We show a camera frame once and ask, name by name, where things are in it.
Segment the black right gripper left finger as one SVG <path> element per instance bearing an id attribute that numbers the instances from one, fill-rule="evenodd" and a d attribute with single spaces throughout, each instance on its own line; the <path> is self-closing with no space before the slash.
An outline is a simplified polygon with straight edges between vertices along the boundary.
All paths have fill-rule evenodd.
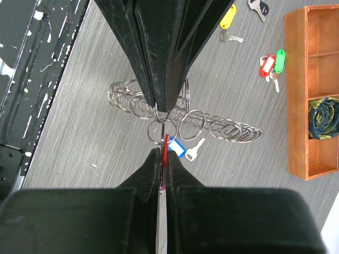
<path id="1" fill-rule="evenodd" d="M 157 253 L 162 154 L 116 188 L 25 189 L 1 206 L 1 253 Z"/>

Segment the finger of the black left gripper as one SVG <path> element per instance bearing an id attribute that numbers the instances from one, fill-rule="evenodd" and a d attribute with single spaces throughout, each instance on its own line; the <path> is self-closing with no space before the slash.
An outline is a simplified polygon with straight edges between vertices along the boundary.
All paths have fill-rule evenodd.
<path id="1" fill-rule="evenodd" d="M 144 51 L 133 14 L 135 1 L 99 0 L 97 6 L 125 52 L 137 78 L 141 91 L 150 106 L 155 105 Z"/>
<path id="2" fill-rule="evenodd" d="M 136 1 L 134 13 L 161 112 L 171 111 L 183 82 L 233 1 Z"/>

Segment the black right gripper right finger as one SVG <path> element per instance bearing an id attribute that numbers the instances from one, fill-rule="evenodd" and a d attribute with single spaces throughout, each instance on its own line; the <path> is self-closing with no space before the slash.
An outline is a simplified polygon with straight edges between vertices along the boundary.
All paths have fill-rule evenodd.
<path id="1" fill-rule="evenodd" d="M 166 163 L 168 253 L 324 253 L 309 206 L 289 189 L 207 187 L 173 151 Z"/>

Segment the key with yellow tag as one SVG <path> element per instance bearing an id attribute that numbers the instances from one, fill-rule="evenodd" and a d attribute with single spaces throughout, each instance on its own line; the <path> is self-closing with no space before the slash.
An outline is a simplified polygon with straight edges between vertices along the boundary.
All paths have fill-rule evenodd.
<path id="1" fill-rule="evenodd" d="M 222 43 L 227 43 L 231 41 L 236 41 L 239 43 L 243 43 L 244 39 L 231 35 L 229 28 L 231 27 L 235 15 L 237 13 L 237 8 L 235 4 L 232 4 L 230 9 L 226 12 L 225 16 L 220 21 L 221 30 L 219 31 L 219 41 Z"/>

